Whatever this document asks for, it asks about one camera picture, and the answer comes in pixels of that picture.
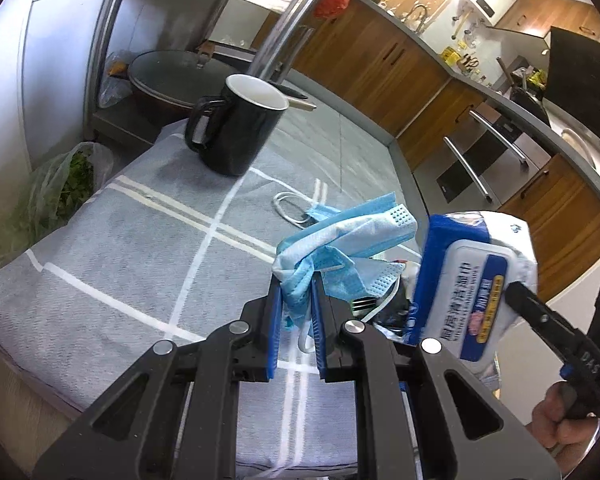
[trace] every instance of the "cabinet handle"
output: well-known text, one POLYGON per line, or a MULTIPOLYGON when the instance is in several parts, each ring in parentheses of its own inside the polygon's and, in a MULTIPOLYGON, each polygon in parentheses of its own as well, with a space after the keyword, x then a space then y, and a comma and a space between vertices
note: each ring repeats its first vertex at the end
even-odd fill
POLYGON ((396 62, 397 62, 397 61, 398 61, 398 60, 399 60, 399 59, 402 57, 402 54, 404 54, 404 49, 402 49, 402 50, 400 51, 400 54, 398 54, 398 55, 395 57, 395 59, 394 59, 394 60, 391 62, 391 66, 393 66, 393 65, 395 65, 395 64, 396 64, 396 62))
POLYGON ((460 150, 458 150, 456 148, 456 145, 453 142, 451 142, 451 139, 449 139, 448 137, 442 137, 442 140, 445 141, 446 145, 449 147, 451 152, 456 156, 456 158, 458 159, 458 162, 460 162, 460 164, 462 164, 462 167, 469 174, 469 176, 471 177, 471 180, 474 181, 474 184, 476 186, 478 186, 478 190, 480 190, 480 193, 482 194, 484 199, 487 202, 493 202, 493 198, 491 198, 491 195, 487 191, 487 188, 484 187, 484 184, 480 181, 480 178, 475 173, 474 168, 472 168, 471 165, 469 165, 469 162, 464 158, 462 153, 460 153, 460 150))
POLYGON ((464 113, 465 113, 467 110, 473 110, 473 109, 474 109, 474 105, 468 105, 468 106, 465 106, 465 107, 464 107, 464 110, 462 110, 462 111, 461 111, 461 112, 458 114, 458 117, 456 117, 456 121, 455 121, 455 122, 456 122, 456 124, 458 124, 458 123, 460 122, 460 117, 461 117, 462 115, 464 115, 464 113))
POLYGON ((387 52, 386 55, 382 58, 382 61, 386 61, 386 59, 391 55, 391 53, 395 50, 395 47, 397 47, 397 46, 398 46, 398 44, 394 43, 394 46, 392 46, 389 49, 389 52, 387 52))
POLYGON ((533 186, 538 180, 540 180, 543 176, 548 176, 549 170, 541 171, 535 178, 532 178, 531 181, 520 191, 520 198, 524 198, 529 191, 529 188, 533 186))
POLYGON ((512 142, 509 142, 509 139, 507 139, 507 137, 503 136, 498 130, 496 130, 487 119, 482 117, 478 112, 474 112, 473 110, 469 110, 469 115, 471 115, 471 117, 474 118, 474 120, 477 121, 478 124, 481 124, 482 126, 487 128, 487 131, 491 132, 493 136, 496 139, 498 139, 505 148, 511 150, 514 153, 514 155, 516 155, 522 166, 528 166, 526 156, 524 153, 522 153, 522 150, 520 150, 520 148, 512 142))
POLYGON ((589 34, 590 36, 596 35, 595 31, 591 30, 589 27, 580 27, 580 31, 589 34))

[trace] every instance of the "mug handle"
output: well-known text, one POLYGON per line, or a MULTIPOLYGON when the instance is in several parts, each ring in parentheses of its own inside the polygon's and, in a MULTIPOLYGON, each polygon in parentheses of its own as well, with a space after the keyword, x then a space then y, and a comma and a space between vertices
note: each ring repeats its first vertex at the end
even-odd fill
POLYGON ((184 141, 194 152, 198 152, 205 147, 204 134, 201 142, 194 142, 193 140, 193 134, 196 131, 196 126, 198 126, 200 119, 203 116, 209 117, 216 108, 219 108, 227 103, 228 101, 220 96, 205 96, 201 97, 193 107, 191 115, 189 116, 189 120, 187 121, 187 126, 184 130, 184 141))

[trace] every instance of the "mug rim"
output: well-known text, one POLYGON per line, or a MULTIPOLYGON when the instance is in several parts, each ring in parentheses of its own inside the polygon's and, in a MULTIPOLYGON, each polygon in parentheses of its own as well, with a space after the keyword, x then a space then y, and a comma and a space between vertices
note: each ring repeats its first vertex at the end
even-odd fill
POLYGON ((248 75, 248 74, 231 74, 231 75, 227 76, 227 78, 224 80, 224 82, 227 85, 227 88, 229 90, 231 90, 231 92, 236 94, 241 99, 244 99, 245 101, 250 102, 253 105, 256 105, 257 107, 265 108, 267 110, 276 110, 279 112, 283 112, 284 110, 287 110, 289 108, 289 99, 287 99, 286 96, 280 90, 275 88, 275 86, 270 85, 263 79, 259 79, 257 77, 254 77, 254 76, 248 75), (263 104, 263 103, 260 103, 256 100, 254 100, 253 98, 245 95, 244 91, 238 90, 235 87, 235 83, 234 83, 235 78, 238 78, 239 80, 247 79, 247 80, 257 81, 257 83, 256 83, 257 85, 266 86, 267 90, 272 92, 272 94, 274 94, 275 97, 281 98, 282 104, 280 106, 268 106, 266 104, 263 104))

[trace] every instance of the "blue packaging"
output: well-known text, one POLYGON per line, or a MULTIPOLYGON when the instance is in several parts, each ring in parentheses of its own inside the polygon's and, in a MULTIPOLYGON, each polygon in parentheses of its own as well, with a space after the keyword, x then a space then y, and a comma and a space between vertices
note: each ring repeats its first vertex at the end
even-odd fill
POLYGON ((526 222, 491 211, 433 215, 404 342, 434 337, 479 374, 517 317, 504 289, 520 281, 535 291, 537 279, 526 222))

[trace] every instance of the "bag of green vegetables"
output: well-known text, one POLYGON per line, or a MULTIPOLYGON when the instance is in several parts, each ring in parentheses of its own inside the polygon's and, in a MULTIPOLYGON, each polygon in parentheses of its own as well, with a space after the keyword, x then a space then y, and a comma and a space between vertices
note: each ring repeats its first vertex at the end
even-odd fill
POLYGON ((0 224, 0 268, 67 224, 110 177, 113 153, 81 142, 34 171, 13 212, 0 224))

